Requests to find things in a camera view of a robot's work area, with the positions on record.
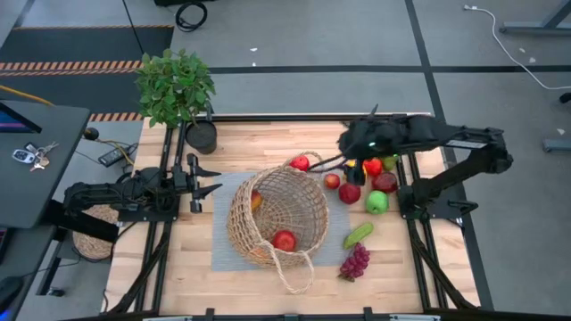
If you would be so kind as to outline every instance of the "black pot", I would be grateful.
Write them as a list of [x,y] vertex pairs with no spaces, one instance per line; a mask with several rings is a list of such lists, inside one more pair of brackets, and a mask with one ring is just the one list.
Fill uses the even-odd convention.
[[186,127],[186,142],[204,155],[216,151],[217,136],[216,126],[208,120],[197,120],[196,125],[190,123]]

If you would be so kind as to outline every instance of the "wooden tabletop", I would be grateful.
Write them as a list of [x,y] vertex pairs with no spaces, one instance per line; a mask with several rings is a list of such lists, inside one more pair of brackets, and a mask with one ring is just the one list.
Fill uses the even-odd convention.
[[[218,149],[200,155],[188,144],[184,154],[194,152],[201,167],[219,172],[258,171],[280,165],[298,152],[314,151],[324,158],[335,156],[337,138],[343,126],[333,121],[218,123]],[[136,168],[156,167],[161,159],[165,127],[149,128],[145,120]],[[174,161],[178,134],[173,135],[170,162]],[[444,170],[439,149],[417,154],[422,177]],[[204,185],[211,179],[204,179]],[[259,314],[356,314],[363,307],[375,313],[420,312],[418,285],[411,256],[406,222],[399,213],[396,196],[383,215],[365,212],[364,202],[350,206],[351,227],[370,221],[375,231],[364,240],[371,251],[365,275],[348,283],[339,280],[339,267],[315,267],[314,285],[302,295],[288,294],[274,269],[235,272],[211,270],[212,197],[203,201],[203,213],[190,212],[190,197],[183,196],[178,221],[173,225],[163,287],[162,315],[203,315],[215,308],[218,315]],[[107,284],[110,307],[131,286],[141,268],[148,225],[139,223],[125,233],[115,247],[115,257]],[[432,221],[434,242],[443,271],[467,300],[477,305],[478,297],[460,229],[446,220]],[[161,229],[157,231],[157,242]],[[303,284],[303,267],[287,270],[294,285]],[[433,278],[426,268],[433,306],[436,302]],[[147,285],[145,307],[151,306],[154,276]]]

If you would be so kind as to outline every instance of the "gray mat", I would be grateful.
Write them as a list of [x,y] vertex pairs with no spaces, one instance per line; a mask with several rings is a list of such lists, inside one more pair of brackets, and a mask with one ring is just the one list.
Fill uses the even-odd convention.
[[[215,184],[223,186],[214,192],[212,219],[212,271],[245,271],[258,269],[246,261],[228,240],[226,222],[234,194],[246,179],[255,173],[225,173],[215,177]],[[329,207],[329,230],[321,248],[313,256],[315,266],[340,266],[347,253],[343,250],[343,239],[351,232],[348,206],[339,201],[337,191],[325,190]]]

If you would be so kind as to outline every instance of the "potted plant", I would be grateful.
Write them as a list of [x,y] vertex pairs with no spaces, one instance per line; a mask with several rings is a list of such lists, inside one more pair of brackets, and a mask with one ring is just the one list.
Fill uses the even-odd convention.
[[[178,53],[166,49],[162,58],[151,59],[145,53],[142,60],[144,67],[137,70],[136,84],[141,92],[141,114],[151,117],[149,125],[176,128],[181,121],[190,122],[186,141],[200,153],[214,152],[217,132],[211,121],[210,99],[216,90],[208,66],[196,53],[186,55],[185,49]],[[206,112],[207,118],[197,120],[200,112]]]

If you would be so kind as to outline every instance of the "desk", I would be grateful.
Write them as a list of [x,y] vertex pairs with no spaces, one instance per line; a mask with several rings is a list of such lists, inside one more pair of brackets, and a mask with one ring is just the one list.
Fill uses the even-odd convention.
[[[344,131],[338,121],[217,122],[217,129],[216,152],[200,155],[185,144],[184,154],[195,152],[201,167],[220,172],[275,167],[302,151],[318,152],[325,159],[338,154],[335,142]],[[145,119],[137,169],[159,165],[165,130],[159,125],[149,128]],[[172,137],[169,166],[174,162],[178,134]],[[444,169],[440,150],[418,153],[417,159],[423,177],[431,177]],[[185,164],[183,169],[188,170],[188,166]],[[211,182],[211,178],[203,180],[206,185]],[[422,310],[407,224],[401,218],[394,195],[390,211],[381,216],[367,214],[364,202],[349,208],[352,227],[365,221],[372,221],[376,226],[375,232],[364,242],[371,251],[372,262],[365,275],[350,284],[336,278],[339,267],[316,267],[314,285],[297,296],[287,294],[274,269],[211,271],[212,197],[216,197],[216,191],[203,201],[202,214],[190,212],[190,197],[181,198],[179,217],[170,238],[161,315],[204,315],[207,308],[215,308],[217,315],[357,314],[362,313],[363,307],[371,307],[375,313]],[[115,247],[107,284],[110,307],[127,291],[141,268],[147,228],[147,224],[137,224]],[[432,228],[444,272],[464,296],[477,305],[476,286],[460,229],[445,220],[433,220]],[[426,271],[434,306],[434,284],[429,270]],[[153,285],[152,276],[145,296],[146,309],[151,306]]]
[[[89,118],[89,110],[85,108],[3,103],[38,124],[42,132],[0,134],[0,179],[4,186],[0,193],[2,222],[10,223],[10,226],[26,227],[14,230],[4,261],[0,264],[0,279],[22,276],[39,268],[57,228],[38,222],[52,200]],[[48,154],[50,165],[46,170],[30,173],[30,165],[12,160],[13,150],[23,148],[27,142],[39,147],[53,141],[60,145]],[[7,320],[16,318],[34,276],[35,274],[25,277],[24,286],[12,303]]]

